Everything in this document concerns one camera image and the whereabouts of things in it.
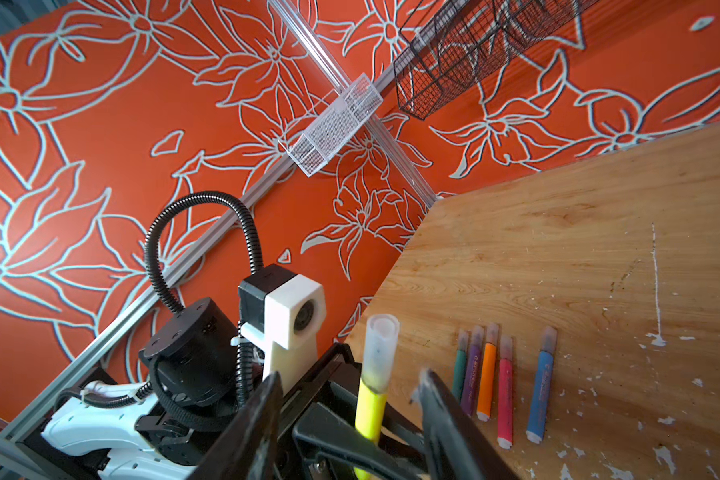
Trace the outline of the purple marker pen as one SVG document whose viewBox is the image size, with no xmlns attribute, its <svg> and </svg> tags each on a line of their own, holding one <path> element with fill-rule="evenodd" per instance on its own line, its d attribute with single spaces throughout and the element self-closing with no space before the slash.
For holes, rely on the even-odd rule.
<svg viewBox="0 0 720 480">
<path fill-rule="evenodd" d="M 475 326 L 470 334 L 466 367 L 460 398 L 462 410 L 471 417 L 475 412 L 477 383 L 480 377 L 481 358 L 484 348 L 485 327 Z"/>
</svg>

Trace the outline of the orange marker pen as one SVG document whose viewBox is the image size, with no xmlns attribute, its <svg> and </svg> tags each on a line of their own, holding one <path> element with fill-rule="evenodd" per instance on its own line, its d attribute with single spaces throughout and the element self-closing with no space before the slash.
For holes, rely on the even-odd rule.
<svg viewBox="0 0 720 480">
<path fill-rule="evenodd" d="M 487 327 L 485 334 L 481 378 L 476 406 L 477 418 L 482 422 L 487 422 L 491 418 L 499 332 L 500 326 L 497 323 L 492 323 Z"/>
</svg>

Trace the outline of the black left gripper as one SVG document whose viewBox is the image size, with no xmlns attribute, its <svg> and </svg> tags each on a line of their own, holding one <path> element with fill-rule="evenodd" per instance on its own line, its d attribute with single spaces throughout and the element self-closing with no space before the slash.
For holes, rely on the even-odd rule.
<svg viewBox="0 0 720 480">
<path fill-rule="evenodd" d="M 168 460 L 198 465 L 242 409 L 241 392 L 254 392 L 267 378 L 262 375 L 260 349 L 230 344 L 238 335 L 239 328 L 205 298 L 175 314 L 140 352 L 159 405 L 135 428 Z M 416 449 L 391 443 L 392 449 L 401 451 L 390 453 L 327 406 L 313 404 L 333 400 L 329 383 L 341 363 L 357 364 L 348 346 L 336 344 L 324 355 L 318 353 L 317 362 L 297 385 L 283 392 L 277 467 L 297 467 L 298 450 L 307 465 L 326 460 L 350 473 L 357 468 L 379 479 L 420 479 L 426 465 Z"/>
</svg>

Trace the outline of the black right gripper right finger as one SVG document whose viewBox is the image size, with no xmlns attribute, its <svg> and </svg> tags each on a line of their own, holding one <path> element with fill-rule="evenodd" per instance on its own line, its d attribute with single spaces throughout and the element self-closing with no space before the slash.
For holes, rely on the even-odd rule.
<svg viewBox="0 0 720 480">
<path fill-rule="evenodd" d="M 424 455 L 432 479 L 517 477 L 435 371 L 420 372 L 412 399 L 422 410 Z"/>
</svg>

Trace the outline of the clear pen cap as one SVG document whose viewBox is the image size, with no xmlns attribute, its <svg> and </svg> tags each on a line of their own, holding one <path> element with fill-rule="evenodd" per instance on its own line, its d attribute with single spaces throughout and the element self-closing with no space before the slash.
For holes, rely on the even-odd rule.
<svg viewBox="0 0 720 480">
<path fill-rule="evenodd" d="M 375 393 L 386 393 L 400 333 L 400 322 L 391 314 L 371 316 L 366 323 L 361 380 Z"/>
</svg>

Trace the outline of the pink marker pen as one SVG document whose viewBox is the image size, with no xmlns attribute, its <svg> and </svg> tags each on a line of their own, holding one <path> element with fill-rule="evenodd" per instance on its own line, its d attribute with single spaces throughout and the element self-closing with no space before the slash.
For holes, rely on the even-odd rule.
<svg viewBox="0 0 720 480">
<path fill-rule="evenodd" d="M 497 441 L 500 448 L 513 446 L 513 339 L 503 335 L 499 349 Z"/>
</svg>

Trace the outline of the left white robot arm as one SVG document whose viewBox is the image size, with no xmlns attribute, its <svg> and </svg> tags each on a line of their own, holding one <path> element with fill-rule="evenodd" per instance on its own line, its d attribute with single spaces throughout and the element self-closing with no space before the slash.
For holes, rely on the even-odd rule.
<svg viewBox="0 0 720 480">
<path fill-rule="evenodd" d="M 304 278 L 241 298 L 240 327 L 203 299 L 147 344 L 148 383 L 62 393 L 37 450 L 76 479 L 418 479 L 420 432 L 386 403 L 400 325 L 365 352 L 320 354 L 323 290 Z"/>
</svg>

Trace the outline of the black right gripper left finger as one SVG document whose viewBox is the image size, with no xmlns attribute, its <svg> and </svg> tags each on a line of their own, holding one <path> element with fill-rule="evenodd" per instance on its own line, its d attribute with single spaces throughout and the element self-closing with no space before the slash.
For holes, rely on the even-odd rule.
<svg viewBox="0 0 720 480">
<path fill-rule="evenodd" d="M 275 372 L 256 388 L 188 479 L 273 479 L 283 397 Z"/>
</svg>

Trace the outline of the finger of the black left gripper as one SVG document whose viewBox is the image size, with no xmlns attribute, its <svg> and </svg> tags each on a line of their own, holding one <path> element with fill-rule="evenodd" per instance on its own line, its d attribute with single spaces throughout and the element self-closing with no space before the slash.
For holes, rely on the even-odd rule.
<svg viewBox="0 0 720 480">
<path fill-rule="evenodd" d="M 423 456 L 424 441 L 419 427 L 390 403 L 386 403 L 382 433 L 377 446 L 364 439 L 354 427 L 360 383 L 358 364 L 341 363 L 332 374 L 332 410 L 349 426 L 332 441 L 339 456 Z"/>
</svg>

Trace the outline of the yellow marker pen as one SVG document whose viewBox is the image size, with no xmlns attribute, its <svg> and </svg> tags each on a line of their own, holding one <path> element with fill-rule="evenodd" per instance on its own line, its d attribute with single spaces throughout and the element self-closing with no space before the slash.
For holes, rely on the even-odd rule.
<svg viewBox="0 0 720 480">
<path fill-rule="evenodd" d="M 386 393 L 375 393 L 360 378 L 354 422 L 355 429 L 374 446 L 378 445 L 381 436 L 388 390 Z"/>
</svg>

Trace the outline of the green marker pen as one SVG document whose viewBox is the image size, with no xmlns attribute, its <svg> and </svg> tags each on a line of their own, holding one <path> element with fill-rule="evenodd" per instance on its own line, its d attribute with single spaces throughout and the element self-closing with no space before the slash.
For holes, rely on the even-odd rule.
<svg viewBox="0 0 720 480">
<path fill-rule="evenodd" d="M 458 402 L 461 401 L 467 366 L 467 348 L 469 333 L 460 329 L 457 338 L 457 351 L 453 368 L 451 392 Z"/>
</svg>

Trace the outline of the blue marker pen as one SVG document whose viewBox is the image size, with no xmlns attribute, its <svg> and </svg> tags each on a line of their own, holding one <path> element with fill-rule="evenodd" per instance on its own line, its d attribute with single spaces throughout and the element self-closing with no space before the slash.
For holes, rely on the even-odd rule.
<svg viewBox="0 0 720 480">
<path fill-rule="evenodd" d="M 542 334 L 526 428 L 527 439 L 536 445 L 539 445 L 543 441 L 545 435 L 557 337 L 558 332 L 553 327 L 546 327 Z"/>
</svg>

